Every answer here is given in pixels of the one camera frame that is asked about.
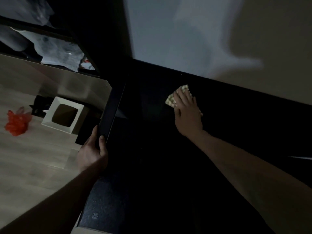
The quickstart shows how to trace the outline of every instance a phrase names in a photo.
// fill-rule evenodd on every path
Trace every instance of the orange plastic bag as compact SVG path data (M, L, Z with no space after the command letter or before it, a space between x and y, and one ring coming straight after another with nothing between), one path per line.
M28 130L28 124L32 120L32 115L30 112L24 113L24 111L24 107L20 107L16 114L14 114L11 110L7 113L9 122L4 128L13 136L18 136Z

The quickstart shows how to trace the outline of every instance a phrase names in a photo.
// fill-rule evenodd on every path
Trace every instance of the square opening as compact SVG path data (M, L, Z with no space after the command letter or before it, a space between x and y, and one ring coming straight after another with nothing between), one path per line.
M70 127L77 115L78 109L68 106L66 104L60 104L55 111L52 122L61 126Z

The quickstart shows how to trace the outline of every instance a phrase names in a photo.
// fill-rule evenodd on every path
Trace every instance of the white wall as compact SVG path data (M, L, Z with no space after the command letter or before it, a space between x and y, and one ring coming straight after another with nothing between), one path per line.
M135 59L312 104L312 0L125 0Z

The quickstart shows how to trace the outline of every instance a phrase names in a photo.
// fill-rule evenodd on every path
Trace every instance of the person's right hand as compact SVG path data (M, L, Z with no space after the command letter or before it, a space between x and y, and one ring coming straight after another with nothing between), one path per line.
M202 132L201 112L196 98L191 96L187 89L182 92L181 87L174 92L176 105L174 106L175 124L178 131L192 140Z
M95 147L97 128L97 125L93 128L92 134L87 139L85 144L80 148L77 154L78 167L80 168L80 171L85 170L95 162L99 163L98 168L100 170L103 170L107 167L108 152L103 135L101 135L99 138L100 150Z

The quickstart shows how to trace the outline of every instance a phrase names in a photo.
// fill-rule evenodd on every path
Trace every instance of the person's right arm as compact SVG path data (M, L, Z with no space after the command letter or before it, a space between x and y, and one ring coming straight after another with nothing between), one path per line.
M276 233L312 232L312 189L281 169L202 129L195 97L174 93L179 132L198 146Z

